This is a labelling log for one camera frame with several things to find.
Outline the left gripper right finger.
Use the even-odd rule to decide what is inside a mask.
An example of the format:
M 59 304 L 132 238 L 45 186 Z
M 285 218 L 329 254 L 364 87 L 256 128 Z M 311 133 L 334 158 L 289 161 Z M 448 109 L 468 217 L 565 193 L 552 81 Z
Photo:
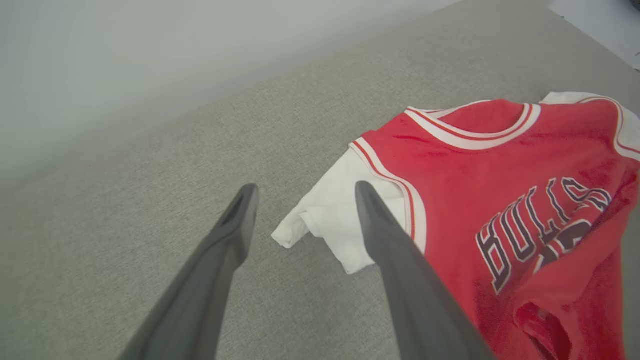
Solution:
M 374 187 L 355 185 L 368 255 L 380 268 L 403 360 L 494 360 L 482 335 Z

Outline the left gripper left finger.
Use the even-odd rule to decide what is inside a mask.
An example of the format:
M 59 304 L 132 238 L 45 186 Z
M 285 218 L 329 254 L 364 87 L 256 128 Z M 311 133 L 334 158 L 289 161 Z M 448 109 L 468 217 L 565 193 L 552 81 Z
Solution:
M 240 188 L 138 331 L 121 360 L 212 360 L 234 273 L 249 257 L 259 188 Z

